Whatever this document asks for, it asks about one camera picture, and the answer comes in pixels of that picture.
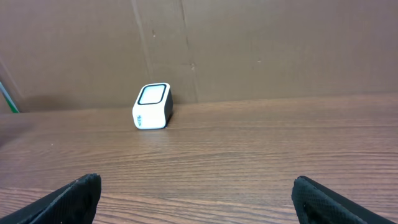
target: white cube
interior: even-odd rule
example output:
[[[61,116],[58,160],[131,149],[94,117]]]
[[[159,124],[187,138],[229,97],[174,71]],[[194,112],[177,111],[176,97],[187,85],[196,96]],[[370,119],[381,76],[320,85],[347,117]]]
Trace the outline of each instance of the white cube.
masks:
[[[132,108],[134,124],[138,129],[164,128],[173,111],[173,98],[168,83],[142,87]]]

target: wooden table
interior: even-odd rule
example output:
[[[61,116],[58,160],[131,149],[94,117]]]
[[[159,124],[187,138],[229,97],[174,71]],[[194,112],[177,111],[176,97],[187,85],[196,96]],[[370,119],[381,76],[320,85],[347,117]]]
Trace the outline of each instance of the wooden table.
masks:
[[[297,223],[299,175],[398,222],[398,94],[0,116],[0,217],[93,172],[95,223]]]

